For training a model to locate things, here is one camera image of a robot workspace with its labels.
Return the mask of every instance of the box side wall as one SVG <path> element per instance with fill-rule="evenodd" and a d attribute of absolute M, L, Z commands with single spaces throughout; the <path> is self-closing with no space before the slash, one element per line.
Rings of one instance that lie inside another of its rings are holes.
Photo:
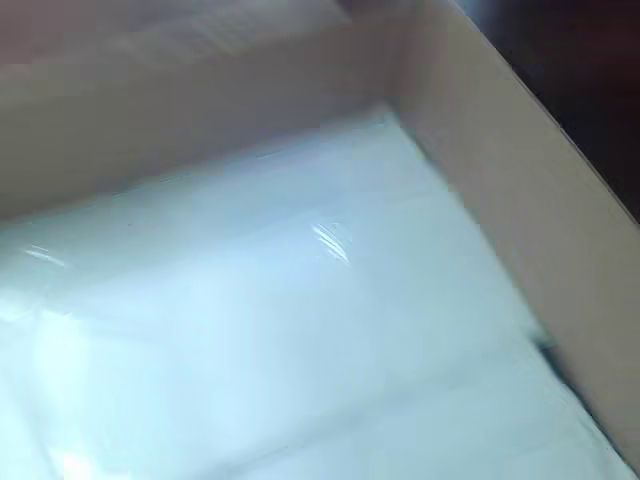
<path fill-rule="evenodd" d="M 314 127 L 380 99 L 386 16 L 0 108 L 0 219 Z"/>
<path fill-rule="evenodd" d="M 640 233 L 451 3 L 424 0 L 391 102 L 528 298 L 581 393 L 640 468 Z"/>

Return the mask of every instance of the dark background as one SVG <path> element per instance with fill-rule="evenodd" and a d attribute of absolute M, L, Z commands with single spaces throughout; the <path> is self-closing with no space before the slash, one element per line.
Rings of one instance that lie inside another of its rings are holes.
<path fill-rule="evenodd" d="M 640 0 L 457 0 L 640 220 Z"/>

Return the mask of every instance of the cardboard box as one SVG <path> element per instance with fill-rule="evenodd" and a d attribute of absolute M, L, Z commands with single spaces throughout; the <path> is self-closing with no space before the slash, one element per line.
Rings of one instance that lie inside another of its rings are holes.
<path fill-rule="evenodd" d="M 454 3 L 258 5 L 218 2 L 143 30 L 115 22 L 110 35 L 3 66 L 2 218 L 387 102 L 639 469 L 640 235 L 575 145 Z"/>

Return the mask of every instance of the white plastic wrap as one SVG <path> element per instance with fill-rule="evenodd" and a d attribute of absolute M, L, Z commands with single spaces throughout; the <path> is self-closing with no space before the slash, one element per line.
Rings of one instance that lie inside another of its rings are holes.
<path fill-rule="evenodd" d="M 0 262 L 0 478 L 632 478 L 386 115 L 14 225 Z"/>

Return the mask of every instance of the cardboard edge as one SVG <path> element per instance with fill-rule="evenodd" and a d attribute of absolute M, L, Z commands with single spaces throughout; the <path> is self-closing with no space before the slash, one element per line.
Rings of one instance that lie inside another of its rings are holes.
<path fill-rule="evenodd" d="M 424 0 L 390 102 L 439 163 L 640 469 L 640 234 L 470 20 Z"/>

